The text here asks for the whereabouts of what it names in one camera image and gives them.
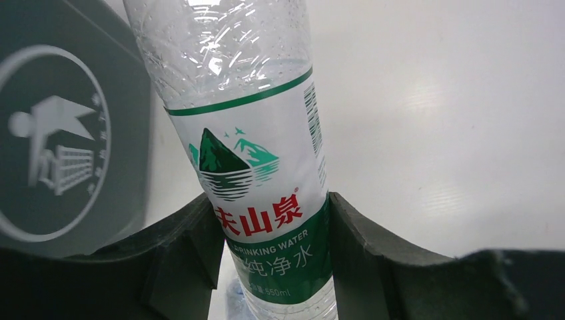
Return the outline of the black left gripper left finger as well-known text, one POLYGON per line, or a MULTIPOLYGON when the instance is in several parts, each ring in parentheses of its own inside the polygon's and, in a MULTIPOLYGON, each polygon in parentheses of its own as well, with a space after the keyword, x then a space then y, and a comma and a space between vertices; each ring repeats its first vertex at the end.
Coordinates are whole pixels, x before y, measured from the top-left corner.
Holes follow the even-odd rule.
POLYGON ((1 250, 2 319, 206 319, 225 237, 206 195, 90 255, 1 250))

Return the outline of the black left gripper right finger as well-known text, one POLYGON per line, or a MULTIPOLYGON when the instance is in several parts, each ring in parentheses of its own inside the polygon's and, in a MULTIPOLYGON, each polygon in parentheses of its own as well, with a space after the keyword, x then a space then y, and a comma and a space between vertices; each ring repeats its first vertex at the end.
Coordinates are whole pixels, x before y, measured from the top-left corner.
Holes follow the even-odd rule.
POLYGON ((329 195, 340 319, 563 319, 564 252, 485 249, 447 257, 329 195))

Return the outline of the dark green plastic bin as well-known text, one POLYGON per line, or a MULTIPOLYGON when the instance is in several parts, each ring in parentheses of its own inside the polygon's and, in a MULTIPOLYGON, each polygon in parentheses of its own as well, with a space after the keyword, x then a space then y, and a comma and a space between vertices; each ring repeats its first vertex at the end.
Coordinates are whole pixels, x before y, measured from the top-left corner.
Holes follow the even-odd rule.
POLYGON ((1 247, 90 254, 141 230, 151 84, 104 1, 1 2, 1 247))

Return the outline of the green cap water bottle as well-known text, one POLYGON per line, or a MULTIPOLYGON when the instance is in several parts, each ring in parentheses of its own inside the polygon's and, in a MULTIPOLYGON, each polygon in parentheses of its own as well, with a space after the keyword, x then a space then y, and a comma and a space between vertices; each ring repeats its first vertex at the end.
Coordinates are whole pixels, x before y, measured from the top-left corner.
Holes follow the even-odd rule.
POLYGON ((305 1, 126 1, 256 319, 336 319, 305 1))

